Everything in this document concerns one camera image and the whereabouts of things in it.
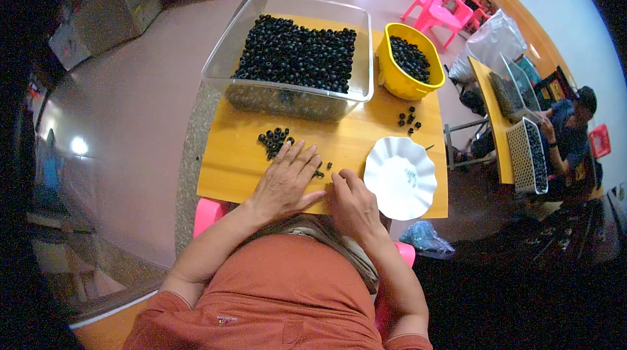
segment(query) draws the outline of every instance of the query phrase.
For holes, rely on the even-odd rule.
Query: wooden table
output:
[[[492,136],[494,137],[494,146],[497,151],[497,161],[498,161],[498,177],[502,184],[513,184],[513,165],[512,165],[512,155],[509,150],[509,143],[507,142],[507,129],[509,129],[513,124],[503,117],[503,113],[501,113],[501,109],[498,106],[498,100],[496,95],[494,94],[494,90],[492,89],[492,84],[490,83],[489,74],[491,72],[490,68],[486,65],[480,63],[476,59],[472,57],[468,57],[470,61],[470,65],[473,68],[474,75],[476,76],[476,80],[479,83],[479,88],[481,95],[483,97],[483,101],[485,102],[485,111],[488,114],[488,118],[490,120]],[[447,135],[447,142],[450,142],[450,132],[458,131],[460,129],[478,126],[480,124],[485,123],[484,120],[479,120],[476,122],[471,122],[467,124],[463,124],[457,127],[449,127],[448,125],[444,126],[444,134]],[[450,167],[457,167],[463,165],[469,165],[472,163],[478,163],[483,161],[489,161],[490,158],[479,158],[471,161],[466,161],[464,163],[458,163],[453,165],[453,150],[449,149],[449,156],[451,156],[449,160]]]
[[[301,18],[297,24],[309,28],[319,26],[306,18]],[[373,49],[382,38],[383,33],[372,32]],[[413,105],[416,107],[416,121],[420,121],[422,127],[411,139],[426,148],[434,145],[427,154],[435,164],[438,182],[433,205],[422,218],[446,218],[448,177],[438,95],[434,92],[421,101],[407,102],[377,86],[378,75],[379,64],[375,57],[375,93],[372,100],[359,104],[337,124],[240,111],[223,97],[218,104],[202,157],[197,194],[236,203],[247,199],[269,165],[265,148],[257,142],[257,136],[276,127],[289,127],[290,136],[297,141],[305,139],[308,146],[318,145],[323,162],[320,170],[326,176],[322,179],[314,178],[306,192],[325,189],[331,182],[331,171],[325,169],[328,162],[333,163],[332,171],[337,172],[346,167],[363,175],[365,158],[377,140],[386,136],[408,136],[408,126],[401,128],[396,123],[398,114],[409,114],[408,108]],[[329,213],[324,201],[313,205],[307,212]]]

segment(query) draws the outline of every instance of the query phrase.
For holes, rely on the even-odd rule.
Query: white scalloped plate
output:
[[[424,147],[408,137],[379,139],[365,160],[365,186],[388,218],[419,218],[433,203],[435,165]]]

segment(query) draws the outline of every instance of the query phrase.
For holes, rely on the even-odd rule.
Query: perforated basket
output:
[[[534,159],[531,153],[527,128],[525,128],[525,120],[533,126],[532,133],[537,135],[538,142],[542,142],[540,140],[540,130],[538,130],[536,124],[525,117],[507,130],[507,142],[509,143],[510,153],[512,155],[515,188],[516,192],[535,192],[541,195],[549,190],[546,166],[544,163],[544,150],[542,149],[542,144],[539,144],[539,150],[542,151],[543,157],[542,163],[538,164],[539,177],[543,178],[543,180],[540,180],[541,183],[539,184],[543,184],[544,188],[538,189],[536,172],[534,172]]]

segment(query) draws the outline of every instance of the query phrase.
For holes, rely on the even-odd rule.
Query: white wall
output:
[[[592,0],[520,0],[559,50],[577,86],[590,86],[598,110],[590,127],[607,125],[612,153],[600,159],[606,189],[627,174],[627,87],[614,44]]]

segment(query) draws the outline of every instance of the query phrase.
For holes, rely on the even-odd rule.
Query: clear plastic bag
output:
[[[428,221],[418,221],[403,232],[399,241],[413,245],[419,255],[436,259],[450,259],[455,249],[443,238],[438,237],[433,225]]]
[[[500,54],[515,60],[527,50],[527,44],[516,22],[499,9],[468,40],[449,69],[449,78],[461,83],[474,81],[474,72],[468,62],[472,56],[493,69],[503,64]]]

